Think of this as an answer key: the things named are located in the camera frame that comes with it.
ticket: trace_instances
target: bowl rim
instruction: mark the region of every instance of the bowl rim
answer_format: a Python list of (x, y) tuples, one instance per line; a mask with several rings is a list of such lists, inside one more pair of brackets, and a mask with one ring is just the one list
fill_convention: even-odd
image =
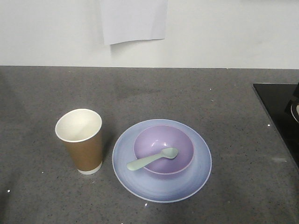
[(174, 128), (174, 129), (179, 130), (179, 131), (182, 132), (183, 134), (185, 134), (185, 135), (188, 137), (188, 139), (190, 140), (191, 144), (192, 144), (192, 158), (190, 159), (190, 161), (188, 162), (188, 164), (187, 164), (186, 166), (184, 166), (184, 167), (181, 168), (180, 170), (177, 170), (177, 171), (175, 171), (175, 172), (171, 172), (171, 173), (160, 173), (160, 172), (156, 172), (156, 171), (154, 171), (154, 170), (151, 170), (151, 169), (149, 169), (149, 168), (147, 168), (147, 167), (143, 167), (143, 168), (144, 168), (145, 170), (151, 172), (151, 173), (159, 174), (159, 175), (173, 175), (173, 174), (177, 174), (177, 173), (182, 172), (183, 170), (187, 169), (187, 168), (190, 166), (190, 164), (192, 163), (193, 159), (194, 159), (194, 154), (195, 154), (194, 143), (193, 143), (193, 141), (191, 140), (191, 138), (190, 138), (185, 132), (183, 132), (181, 129), (179, 129), (179, 128), (177, 128), (177, 127), (174, 127), (174, 126), (171, 126), (171, 125), (153, 125), (153, 126), (147, 127), (147, 128), (144, 129), (143, 131), (141, 131), (141, 132), (137, 135), (137, 137), (135, 138), (135, 140), (134, 140), (134, 144), (133, 144), (133, 153), (134, 153), (134, 157), (135, 157), (135, 159), (138, 159), (137, 156), (136, 156), (136, 154), (135, 154), (135, 144), (136, 144), (136, 141), (137, 141), (138, 137), (139, 137), (143, 132), (147, 131), (148, 129), (153, 128), (153, 127), (157, 127), (157, 126), (168, 126), (168, 127), (172, 127), (172, 128)]

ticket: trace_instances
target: paper sheet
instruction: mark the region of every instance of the paper sheet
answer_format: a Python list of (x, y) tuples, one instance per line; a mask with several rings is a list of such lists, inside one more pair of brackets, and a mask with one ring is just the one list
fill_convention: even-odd
[(104, 44), (164, 39), (168, 0), (101, 0)]

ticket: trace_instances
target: paper cup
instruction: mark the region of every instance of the paper cup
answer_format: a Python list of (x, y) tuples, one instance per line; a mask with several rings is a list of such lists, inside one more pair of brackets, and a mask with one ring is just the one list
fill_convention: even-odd
[(102, 165), (101, 127), (100, 115), (88, 109), (70, 111), (56, 123), (57, 137), (62, 140), (82, 174), (93, 174)]

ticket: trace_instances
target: black stovetop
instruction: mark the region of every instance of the black stovetop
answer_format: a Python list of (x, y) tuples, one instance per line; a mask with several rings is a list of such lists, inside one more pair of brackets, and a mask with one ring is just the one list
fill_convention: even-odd
[(297, 84), (253, 84), (299, 167), (299, 124), (289, 106)]

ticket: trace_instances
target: spoon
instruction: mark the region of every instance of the spoon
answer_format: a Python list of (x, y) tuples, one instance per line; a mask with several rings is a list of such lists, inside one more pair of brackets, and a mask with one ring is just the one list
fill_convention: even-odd
[(174, 159), (178, 155), (178, 149), (177, 148), (165, 148), (162, 149), (160, 153), (155, 155), (150, 155), (138, 160), (131, 161), (127, 164), (127, 168), (131, 171), (138, 170), (142, 167), (145, 167), (149, 163), (160, 159), (162, 157), (165, 157), (167, 159)]

